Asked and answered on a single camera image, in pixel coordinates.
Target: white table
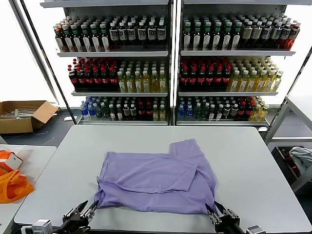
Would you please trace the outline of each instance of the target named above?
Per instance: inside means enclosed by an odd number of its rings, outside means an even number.
[[[312,141],[312,137],[274,137],[278,128],[282,124],[286,115],[292,110],[303,122],[312,130],[312,96],[293,96],[287,95],[285,100],[287,103],[281,108],[276,120],[273,122],[269,132],[265,137],[268,145],[270,142],[307,142]],[[312,178],[312,167],[305,171],[303,175],[291,185],[294,192],[298,191]]]
[[[39,175],[47,165],[57,148],[55,146],[30,146],[30,145],[0,145],[0,150],[11,150],[23,159],[20,174],[27,176],[31,184],[35,184]],[[8,204],[0,204],[0,234],[5,231],[10,233],[8,226],[22,205],[25,198]]]
[[[253,127],[75,125],[14,221],[32,224],[44,218],[60,226],[70,208],[87,199],[88,206],[93,202],[107,151],[167,153],[170,143],[191,138],[216,175],[216,200],[240,216],[242,229],[257,224],[269,233],[311,231],[298,200]],[[214,233],[206,215],[144,213],[125,207],[96,210],[90,226],[94,230]]]

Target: orange bag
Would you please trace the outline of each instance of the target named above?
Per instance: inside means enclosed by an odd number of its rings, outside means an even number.
[[[10,203],[30,194],[34,187],[19,170],[5,173],[0,168],[0,203]]]

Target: beverage shelf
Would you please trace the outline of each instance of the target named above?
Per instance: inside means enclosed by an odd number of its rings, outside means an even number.
[[[312,0],[184,0],[184,4],[311,5]]]
[[[43,8],[86,6],[167,5],[168,0],[46,0]]]
[[[166,97],[168,93],[112,93],[112,92],[72,92],[73,96],[95,97]]]
[[[288,50],[182,50],[182,56],[292,56]]]
[[[146,126],[167,126],[166,121],[105,121],[105,120],[81,120],[78,124],[92,125],[146,125]]]
[[[180,126],[252,126],[268,127],[267,121],[177,121],[176,125]]]
[[[60,57],[166,57],[168,51],[64,52]]]
[[[187,96],[275,96],[277,92],[179,92],[180,97]]]

